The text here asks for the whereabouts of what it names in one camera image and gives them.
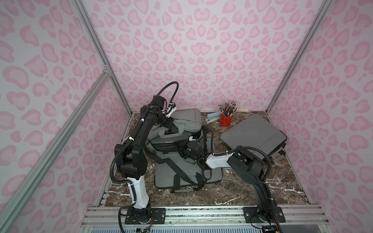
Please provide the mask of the grey zippered laptop bag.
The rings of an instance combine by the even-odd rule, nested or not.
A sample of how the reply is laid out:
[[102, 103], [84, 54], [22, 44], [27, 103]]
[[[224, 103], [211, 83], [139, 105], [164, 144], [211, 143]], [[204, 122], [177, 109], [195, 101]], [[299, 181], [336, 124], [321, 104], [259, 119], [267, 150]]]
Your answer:
[[155, 161], [154, 185], [176, 191], [187, 186], [200, 190], [206, 184], [219, 183], [222, 170], [200, 164], [205, 155], [216, 151], [200, 110], [176, 111], [172, 118], [169, 128], [156, 125], [148, 134], [146, 152]]

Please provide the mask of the dark green laptop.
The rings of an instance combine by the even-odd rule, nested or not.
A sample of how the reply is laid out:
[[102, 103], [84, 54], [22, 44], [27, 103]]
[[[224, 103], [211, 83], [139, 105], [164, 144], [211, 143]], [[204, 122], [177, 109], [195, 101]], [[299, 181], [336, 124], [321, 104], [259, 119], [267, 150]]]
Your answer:
[[192, 132], [183, 131], [182, 133], [176, 132], [174, 134], [166, 135], [162, 129], [153, 136], [148, 137], [149, 143], [147, 148], [160, 152], [177, 152], [178, 145], [189, 139], [192, 136]]

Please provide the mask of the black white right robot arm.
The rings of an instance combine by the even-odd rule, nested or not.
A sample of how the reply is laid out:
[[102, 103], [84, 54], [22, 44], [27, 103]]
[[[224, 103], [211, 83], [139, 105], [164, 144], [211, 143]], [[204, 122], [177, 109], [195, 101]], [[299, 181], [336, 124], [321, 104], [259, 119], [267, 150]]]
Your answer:
[[253, 215], [260, 221], [279, 223], [276, 216], [277, 204], [269, 190], [267, 177], [272, 169], [271, 160], [262, 150], [250, 146], [237, 146], [233, 150], [210, 153], [199, 139], [186, 140], [178, 146], [182, 157], [191, 159], [202, 170], [231, 168], [254, 192], [257, 211]]

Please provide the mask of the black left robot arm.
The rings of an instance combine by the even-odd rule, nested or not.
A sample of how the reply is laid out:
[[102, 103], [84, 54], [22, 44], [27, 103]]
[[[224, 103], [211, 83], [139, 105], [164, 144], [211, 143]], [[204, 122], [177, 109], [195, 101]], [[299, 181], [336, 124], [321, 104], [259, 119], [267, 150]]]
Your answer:
[[130, 214], [140, 222], [151, 218], [150, 198], [146, 192], [144, 175], [148, 162], [144, 154], [145, 142], [154, 125], [169, 127], [173, 119], [163, 113], [165, 98], [154, 96], [151, 103], [141, 109], [140, 120], [123, 144], [117, 144], [115, 157], [110, 165], [112, 183], [127, 183], [132, 197], [128, 206]]

